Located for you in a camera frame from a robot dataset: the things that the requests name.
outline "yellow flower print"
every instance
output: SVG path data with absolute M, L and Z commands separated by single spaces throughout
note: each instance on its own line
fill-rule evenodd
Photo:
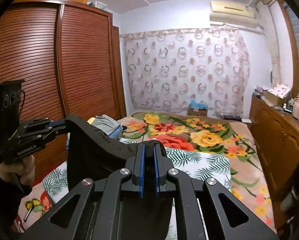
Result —
M 246 155 L 247 155 L 247 152 L 240 152 L 240 153 L 237 153 L 236 155 L 237 155 L 237 156 L 246 156 Z
M 236 158 L 236 154 L 234 153 L 225 153 L 225 157 L 229 158 L 229 159 L 233 159 L 233 158 Z
M 185 125 L 177 126 L 174 130 L 171 131 L 172 134 L 176 134 L 176 135 L 184 132 L 188 132 L 188 128 L 186 128 Z
M 159 124 L 159 116 L 154 114 L 145 114 L 144 120 L 150 124 Z
M 212 147 L 222 142 L 222 138 L 219 135 L 211 133 L 207 130 L 193 132 L 190 134 L 190 138 L 192 139 L 193 143 L 196 143 L 202 147 Z
M 230 139 L 224 140 L 223 143 L 225 144 L 233 144 L 234 142 Z
M 255 208 L 255 214 L 258 217 L 265 216 L 267 213 L 267 206 L 260 205 Z
M 150 131 L 151 135 L 158 135 L 158 131 L 153 127 L 149 128 L 149 131 Z
M 263 195 L 266 195 L 266 194 L 268 194 L 268 189 L 265 185 L 262 185 L 259 187 L 259 192 Z
M 240 201 L 242 201 L 243 200 L 243 196 L 242 196 L 242 194 L 239 192 L 239 190 L 237 190 L 236 188 L 232 188 L 232 194 L 236 197 L 236 198 L 238 198 Z
M 26 204 L 25 204 L 25 206 L 26 206 L 26 209 L 27 210 L 30 210 L 31 208 L 32 208 L 32 203 L 30 203 L 30 202 L 27 202 Z
M 41 202 L 38 199 L 33 199 L 34 206 L 39 206 Z
M 271 201 L 271 199 L 270 199 L 270 198 L 265 199 L 265 204 L 266 204 L 267 206 L 271 206 L 271 205 L 272 205 L 272 201 Z
M 137 127 L 135 125 L 128 125 L 127 128 L 129 130 L 135 130 L 135 129 L 137 129 Z

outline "blue cloth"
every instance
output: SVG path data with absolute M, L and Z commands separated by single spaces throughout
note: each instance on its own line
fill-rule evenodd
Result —
M 114 132 L 112 132 L 109 137 L 113 139 L 118 139 L 118 137 L 121 135 L 121 132 L 123 131 L 123 127 L 120 125 L 119 127 L 116 128 Z M 69 139 L 66 141 L 66 150 L 68 150 L 69 146 Z
M 121 132 L 123 131 L 123 127 L 120 125 L 116 128 L 114 132 L 112 132 L 109 137 L 113 139 L 118 139 L 118 137 L 121 135 Z
M 190 101 L 189 108 L 207 109 L 207 104 L 206 103 L 199 104 L 199 103 L 196 102 L 195 99 L 192 99 Z

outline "folded clothes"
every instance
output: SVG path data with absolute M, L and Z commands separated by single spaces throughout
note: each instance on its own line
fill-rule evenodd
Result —
M 112 132 L 109 137 L 113 139 L 118 139 L 123 131 L 123 127 L 120 125 L 114 132 Z
M 95 116 L 95 120 L 91 123 L 98 129 L 101 129 L 107 135 L 112 134 L 121 124 L 113 118 L 103 114 L 102 116 Z

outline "curtain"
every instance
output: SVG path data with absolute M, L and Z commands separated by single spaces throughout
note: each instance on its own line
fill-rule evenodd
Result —
M 190 100 L 242 116 L 249 54 L 238 29 L 161 30 L 122 35 L 135 109 L 180 113 Z
M 272 86 L 276 86 L 278 83 L 282 82 L 281 74 L 281 61 L 279 54 L 278 38 L 276 33 L 276 27 L 272 14 L 269 10 L 267 4 L 260 1 L 257 4 L 257 10 L 259 12 L 259 21 L 264 27 L 264 32 L 267 40 L 267 46 L 271 54 L 272 59 Z

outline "white wall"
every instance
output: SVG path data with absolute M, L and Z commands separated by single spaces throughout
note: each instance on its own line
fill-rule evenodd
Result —
M 291 41 L 288 34 L 286 21 L 278 2 L 269 8 L 272 13 L 276 27 L 279 54 L 281 61 L 282 83 L 288 87 L 293 86 L 293 56 L 291 52 Z
M 120 34 L 210 26 L 210 0 L 169 0 L 150 4 L 120 15 Z M 257 84 L 270 86 L 271 57 L 264 35 L 241 31 L 250 54 L 251 76 L 244 95 L 244 117 L 248 118 L 251 96 Z M 134 112 L 127 82 L 125 57 L 121 52 L 127 114 Z

